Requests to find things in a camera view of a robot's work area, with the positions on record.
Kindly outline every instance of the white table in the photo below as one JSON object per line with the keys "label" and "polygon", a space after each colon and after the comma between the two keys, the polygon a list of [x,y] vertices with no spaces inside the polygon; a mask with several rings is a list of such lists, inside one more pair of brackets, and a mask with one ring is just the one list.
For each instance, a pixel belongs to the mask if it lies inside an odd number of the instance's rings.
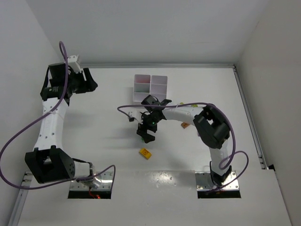
{"label": "white table", "polygon": [[[116,165],[112,197],[67,199],[69,183],[30,191],[19,226],[290,225],[274,171],[261,169],[232,68],[99,68],[91,74],[98,88],[72,96],[63,146],[98,170]],[[132,103],[135,74],[167,75],[167,98],[214,103],[228,116],[237,150],[250,157],[238,180],[240,199],[198,199],[194,171],[208,171],[210,155],[194,126],[183,129],[178,121],[161,121],[156,141],[141,141],[137,124],[116,110]],[[139,154],[143,147],[152,153],[149,160]],[[239,173],[245,162],[238,154],[233,170]]]}

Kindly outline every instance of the metal mounting plate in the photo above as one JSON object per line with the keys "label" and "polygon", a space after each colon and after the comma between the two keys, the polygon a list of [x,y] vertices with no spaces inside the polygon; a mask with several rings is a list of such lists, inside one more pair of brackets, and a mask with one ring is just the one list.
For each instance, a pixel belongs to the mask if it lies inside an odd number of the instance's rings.
{"label": "metal mounting plate", "polygon": [[[103,174],[99,175],[96,180],[101,183],[101,186],[99,186],[98,189],[92,188],[91,191],[102,191],[102,192],[109,192],[111,190],[111,185],[113,181],[113,172],[106,171]],[[89,187],[76,182],[76,180],[72,180],[70,183],[70,191],[89,191]]]}
{"label": "metal mounting plate", "polygon": [[[198,192],[206,192],[210,191],[216,186],[213,184],[210,172],[195,172],[196,175],[196,182],[197,182],[197,191]],[[231,182],[236,178],[236,172],[233,171],[231,174],[227,177],[227,179],[222,183],[223,185]],[[224,188],[220,189],[221,191],[239,191],[239,185],[238,181],[234,180],[231,184],[228,186],[225,186]]]}

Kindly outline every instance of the metal edge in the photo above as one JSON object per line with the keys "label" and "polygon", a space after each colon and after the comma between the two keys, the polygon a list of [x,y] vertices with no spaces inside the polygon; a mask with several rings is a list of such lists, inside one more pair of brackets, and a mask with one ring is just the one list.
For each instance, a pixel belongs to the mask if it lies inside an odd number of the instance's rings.
{"label": "metal edge", "polygon": [[81,64],[88,68],[235,68],[234,64]]}
{"label": "metal edge", "polygon": [[[31,182],[32,182],[32,173],[30,171],[27,171],[24,173],[21,186],[29,187]],[[23,189],[19,190],[13,211],[10,215],[8,226],[18,225],[26,201],[27,194],[28,194],[28,190],[23,190]]]}
{"label": "metal edge", "polygon": [[253,121],[252,116],[251,116],[250,108],[249,108],[249,105],[247,103],[243,87],[242,87],[241,82],[240,82],[240,78],[239,78],[239,75],[238,75],[237,68],[235,66],[233,68],[233,72],[234,72],[234,75],[235,75],[236,83],[238,85],[238,90],[240,92],[240,97],[243,101],[244,109],[245,109],[245,112],[246,112],[246,117],[247,117],[248,122],[249,122],[249,126],[250,126],[252,137],[253,137],[253,140],[254,140],[254,143],[255,143],[256,151],[257,151],[259,159],[262,160],[262,161],[259,161],[260,164],[263,165],[261,168],[268,170],[269,168],[267,166],[264,154],[262,152],[261,144],[260,144],[259,139],[258,139],[258,134],[257,134],[256,128],[255,128],[255,125],[254,125],[254,121]]}

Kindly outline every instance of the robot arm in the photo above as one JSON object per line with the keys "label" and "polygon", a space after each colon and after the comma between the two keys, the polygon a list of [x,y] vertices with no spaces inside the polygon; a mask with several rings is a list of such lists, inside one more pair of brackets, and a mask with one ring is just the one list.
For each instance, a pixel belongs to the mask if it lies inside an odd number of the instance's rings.
{"label": "robot arm", "polygon": [[[177,105],[171,100],[163,100],[159,102],[153,96],[147,96],[142,105]],[[140,113],[138,111],[131,111],[130,121],[136,119],[138,124],[137,134],[140,135],[145,143],[154,141],[155,137],[148,134],[147,130],[157,131],[157,123],[160,120],[176,120],[186,122],[194,125],[202,139],[202,141],[209,147],[211,155],[211,178],[219,186],[225,181],[227,176],[231,173],[231,166],[223,169],[226,164],[223,163],[221,168],[220,162],[223,159],[228,158],[227,139],[230,137],[230,129],[225,123],[223,116],[215,110],[213,107],[179,107],[179,108],[158,108],[158,107],[145,107],[148,111],[146,113]]]}
{"label": "robot arm", "polygon": [[[68,57],[69,77],[67,91],[61,104],[42,120],[38,140],[32,152],[25,155],[25,162],[38,183],[91,176],[92,164],[74,161],[63,151],[63,121],[73,93],[92,92],[97,88],[88,68],[79,66],[79,57]],[[50,87],[48,76],[41,91],[43,113],[49,112],[63,94],[65,63],[49,65],[51,72]]]}

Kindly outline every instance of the white wall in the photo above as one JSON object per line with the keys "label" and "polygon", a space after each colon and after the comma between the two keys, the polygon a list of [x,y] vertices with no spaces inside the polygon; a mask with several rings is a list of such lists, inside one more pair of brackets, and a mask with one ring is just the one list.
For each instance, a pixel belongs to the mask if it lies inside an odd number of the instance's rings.
{"label": "white wall", "polygon": [[83,63],[234,63],[268,0],[27,0]]}
{"label": "white wall", "polygon": [[271,0],[238,64],[263,151],[301,225],[301,1]]}
{"label": "white wall", "polygon": [[[47,66],[59,58],[25,0],[0,1],[0,146],[41,115],[40,90]],[[21,184],[24,154],[32,150],[39,125],[8,147],[1,161],[5,176]],[[0,225],[8,223],[17,189],[0,180]]]}

